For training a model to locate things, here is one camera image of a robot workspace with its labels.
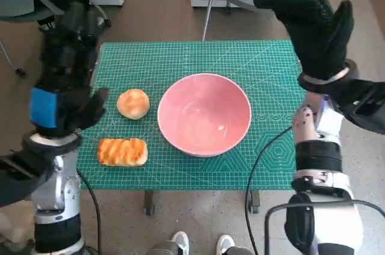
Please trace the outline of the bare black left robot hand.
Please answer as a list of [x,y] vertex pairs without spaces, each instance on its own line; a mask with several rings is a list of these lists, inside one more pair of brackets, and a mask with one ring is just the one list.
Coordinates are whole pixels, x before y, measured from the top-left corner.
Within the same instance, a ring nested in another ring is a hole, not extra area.
[[29,116],[38,134],[65,137],[94,126],[104,115],[107,88],[92,91],[97,41],[96,13],[71,3],[56,27],[44,32],[42,73],[31,90]]

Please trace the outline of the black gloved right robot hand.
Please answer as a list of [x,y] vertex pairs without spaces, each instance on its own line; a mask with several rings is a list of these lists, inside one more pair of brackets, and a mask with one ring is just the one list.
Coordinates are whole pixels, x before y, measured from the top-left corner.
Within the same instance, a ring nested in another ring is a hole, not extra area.
[[347,44],[354,28],[353,5],[329,0],[253,0],[257,8],[272,10],[285,26],[302,71],[327,81],[345,68]]

